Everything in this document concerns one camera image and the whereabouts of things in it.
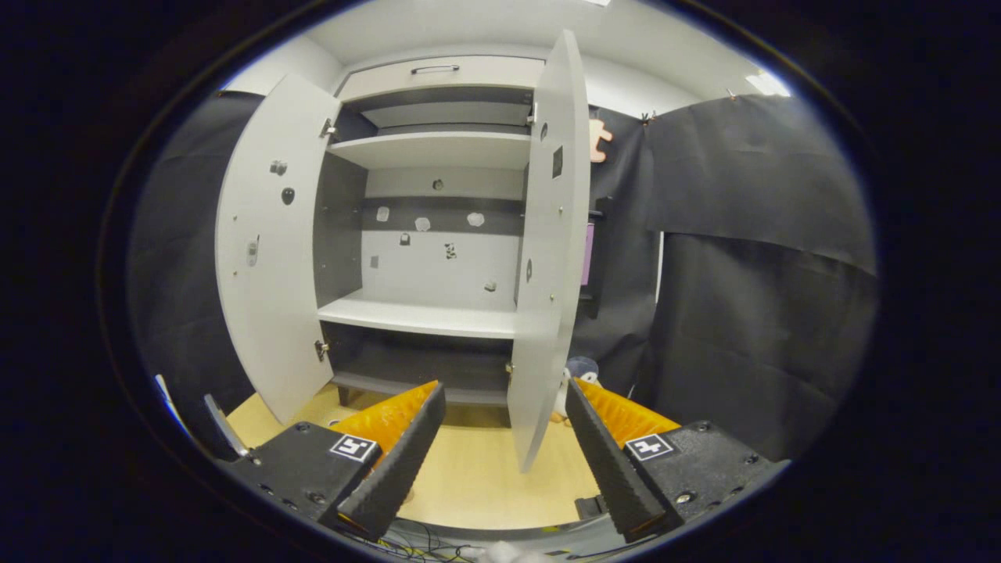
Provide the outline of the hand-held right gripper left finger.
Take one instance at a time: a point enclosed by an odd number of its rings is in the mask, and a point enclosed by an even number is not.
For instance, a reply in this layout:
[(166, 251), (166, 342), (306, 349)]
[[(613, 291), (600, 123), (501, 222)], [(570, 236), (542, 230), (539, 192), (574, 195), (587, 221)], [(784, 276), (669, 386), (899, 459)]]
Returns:
[(426, 382), (335, 425), (297, 421), (226, 469), (283, 510), (378, 541), (410, 494), (446, 406), (443, 385)]

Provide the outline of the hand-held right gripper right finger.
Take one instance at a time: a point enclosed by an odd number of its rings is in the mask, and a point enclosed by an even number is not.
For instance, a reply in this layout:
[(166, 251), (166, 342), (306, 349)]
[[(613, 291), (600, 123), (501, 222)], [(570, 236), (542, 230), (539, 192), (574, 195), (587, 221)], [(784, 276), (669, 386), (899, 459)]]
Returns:
[(786, 469), (714, 421), (680, 425), (573, 378), (566, 414), (615, 530), (629, 543), (703, 522)]

